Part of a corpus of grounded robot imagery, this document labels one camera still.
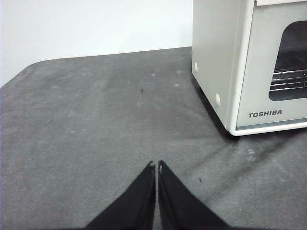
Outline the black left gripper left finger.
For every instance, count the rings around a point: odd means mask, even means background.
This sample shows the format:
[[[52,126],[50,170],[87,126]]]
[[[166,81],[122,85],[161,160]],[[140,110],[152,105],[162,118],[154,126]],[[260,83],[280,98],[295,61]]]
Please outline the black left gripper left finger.
[[[156,203],[155,164],[150,161],[122,195],[87,230],[151,230]]]

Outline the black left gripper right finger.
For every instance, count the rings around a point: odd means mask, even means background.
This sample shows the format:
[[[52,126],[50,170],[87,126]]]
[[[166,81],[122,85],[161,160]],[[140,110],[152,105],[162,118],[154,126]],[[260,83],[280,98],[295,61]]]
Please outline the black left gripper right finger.
[[[164,230],[230,228],[185,187],[164,161],[158,162],[158,200]]]

